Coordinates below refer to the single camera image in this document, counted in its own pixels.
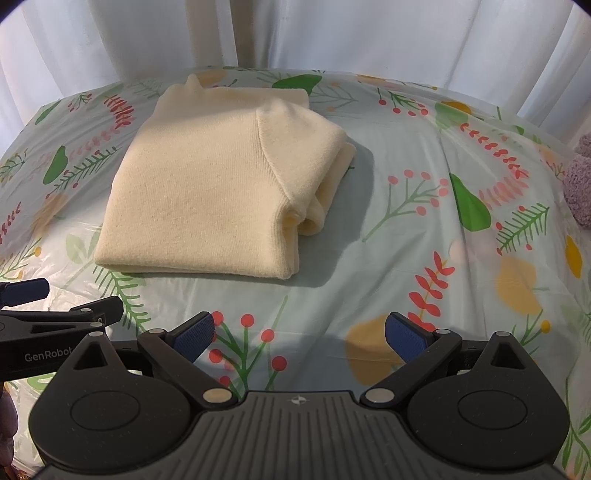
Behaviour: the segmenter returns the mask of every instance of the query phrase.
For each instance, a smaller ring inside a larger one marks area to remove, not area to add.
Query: logo
[[[25,353],[25,362],[39,362],[41,360],[50,360],[51,358],[59,358],[61,356],[68,356],[72,353],[72,347],[58,348],[56,350],[45,350],[43,353]]]
[[[305,397],[302,397],[301,395],[297,395],[290,400],[290,402],[292,402],[294,405],[297,405],[298,407],[300,405],[303,405],[307,401],[308,401],[308,399]]]

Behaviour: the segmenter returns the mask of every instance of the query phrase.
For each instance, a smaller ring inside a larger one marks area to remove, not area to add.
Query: folded sweater
[[[113,180],[95,262],[288,278],[355,149],[297,90],[172,85]]]

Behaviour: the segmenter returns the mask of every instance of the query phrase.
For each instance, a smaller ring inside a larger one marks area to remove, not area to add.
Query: purple plush toy
[[[580,226],[591,227],[591,134],[583,135],[579,153],[564,175],[564,199]]]

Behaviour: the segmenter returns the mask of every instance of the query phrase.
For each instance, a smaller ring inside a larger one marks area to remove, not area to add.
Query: blue gripper pad
[[[388,315],[385,334],[386,342],[390,348],[406,363],[414,360],[433,343],[433,341],[429,341],[432,337],[431,333],[414,325],[399,313]]]
[[[215,325],[209,312],[201,312],[166,334],[165,341],[193,363],[213,341]]]
[[[24,305],[47,298],[48,295],[49,283],[45,278],[5,283],[4,288],[0,288],[0,308]]]

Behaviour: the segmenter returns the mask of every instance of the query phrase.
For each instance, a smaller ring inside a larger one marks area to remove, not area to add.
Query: metal screw
[[[224,403],[232,398],[232,392],[225,388],[210,388],[203,393],[203,399],[209,403]]]
[[[372,388],[365,392],[365,398],[373,403],[388,403],[394,399],[394,392],[387,388]]]

